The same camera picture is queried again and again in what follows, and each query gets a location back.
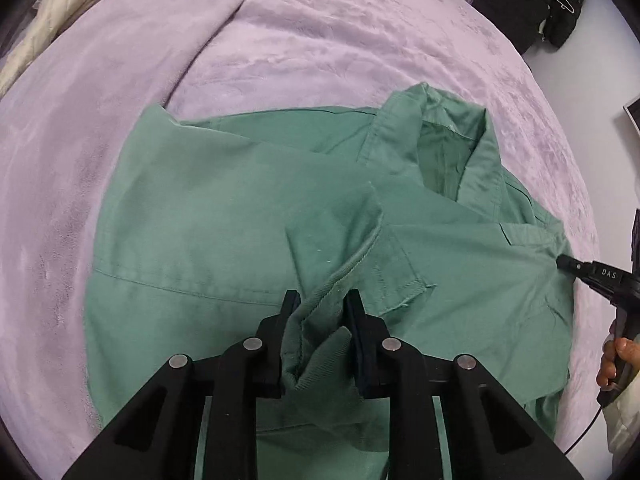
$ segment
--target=silver screw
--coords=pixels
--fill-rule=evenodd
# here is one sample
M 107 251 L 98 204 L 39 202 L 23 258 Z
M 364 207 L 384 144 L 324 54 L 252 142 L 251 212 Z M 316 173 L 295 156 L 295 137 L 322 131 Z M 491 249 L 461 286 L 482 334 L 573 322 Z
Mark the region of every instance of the silver screw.
M 249 339 L 245 339 L 244 343 L 242 343 L 247 350 L 258 350 L 262 347 L 262 339 L 258 337 L 250 337 Z
M 395 352 L 396 350 L 399 350 L 401 346 L 402 346 L 402 343 L 398 341 L 398 339 L 396 339 L 395 337 L 387 337 L 382 342 L 382 348 L 384 348 L 385 350 L 389 350 L 391 352 Z
M 182 368 L 189 362 L 189 358 L 184 354 L 176 354 L 169 359 L 169 366 L 171 368 Z
M 476 360 L 473 359 L 470 355 L 461 355 L 458 358 L 458 366 L 460 368 L 464 368 L 465 370 L 473 370 L 476 367 Z

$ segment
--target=purple blanket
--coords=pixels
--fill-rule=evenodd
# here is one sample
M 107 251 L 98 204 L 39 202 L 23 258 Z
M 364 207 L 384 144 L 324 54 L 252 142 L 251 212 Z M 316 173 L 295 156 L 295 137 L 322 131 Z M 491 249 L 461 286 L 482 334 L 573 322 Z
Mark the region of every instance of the purple blanket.
M 420 81 L 487 106 L 505 167 L 564 221 L 579 258 L 597 256 L 555 115 L 463 0 L 103 0 L 33 63 L 0 101 L 0 415 L 44 480 L 97 432 L 82 299 L 102 195 L 142 109 L 377 106 Z M 579 286 L 576 301 L 561 447 L 595 411 L 598 300 Z

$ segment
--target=white surface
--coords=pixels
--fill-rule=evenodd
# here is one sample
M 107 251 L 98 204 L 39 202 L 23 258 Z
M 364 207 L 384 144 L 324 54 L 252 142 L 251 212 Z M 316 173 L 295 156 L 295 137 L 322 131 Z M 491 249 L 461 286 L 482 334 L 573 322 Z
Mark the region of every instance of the white surface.
M 584 177 L 602 260 L 630 269 L 640 137 L 623 105 L 640 92 L 640 43 L 610 0 L 586 0 L 574 33 L 560 50 L 534 47 L 524 58 L 556 112 Z M 603 339 L 613 316 L 612 308 L 603 310 Z M 571 459 L 586 480 L 608 476 L 610 454 L 602 418 Z

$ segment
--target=green jacket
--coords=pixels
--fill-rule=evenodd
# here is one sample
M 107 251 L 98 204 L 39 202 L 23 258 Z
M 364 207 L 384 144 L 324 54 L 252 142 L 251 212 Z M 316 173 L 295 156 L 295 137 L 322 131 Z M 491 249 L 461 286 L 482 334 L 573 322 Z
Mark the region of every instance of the green jacket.
M 258 402 L 260 478 L 377 479 L 388 402 L 359 397 L 340 326 L 358 288 L 392 335 L 433 356 L 475 355 L 552 434 L 573 311 L 555 258 L 569 250 L 501 166 L 484 108 L 426 84 L 380 109 L 178 122 L 153 106 L 98 221 L 90 393 L 107 422 L 172 354 L 222 353 L 295 288 L 286 396 Z

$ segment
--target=black device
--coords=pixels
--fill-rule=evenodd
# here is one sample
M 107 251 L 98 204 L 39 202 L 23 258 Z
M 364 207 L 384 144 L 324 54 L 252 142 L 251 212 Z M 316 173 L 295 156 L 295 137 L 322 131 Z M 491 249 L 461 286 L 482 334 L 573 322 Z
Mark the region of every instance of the black device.
M 277 399 L 280 343 L 300 303 L 286 293 L 280 314 L 222 355 L 171 357 L 102 430 L 63 480 L 188 480 L 202 423 L 203 480 L 256 480 L 255 399 Z M 456 480 L 579 480 L 551 439 L 472 356 L 425 356 L 365 313 L 357 290 L 343 301 L 351 368 L 364 399 L 390 398 L 390 480 L 443 478 L 433 397 L 440 397 Z
M 572 274 L 601 294 L 616 307 L 616 337 L 635 339 L 640 334 L 640 210 L 636 218 L 631 241 L 632 272 L 600 262 L 580 262 L 561 254 L 556 259 L 558 269 Z M 609 406 L 633 379 L 631 365 L 616 355 L 616 378 L 610 381 L 610 390 L 598 394 L 598 403 Z

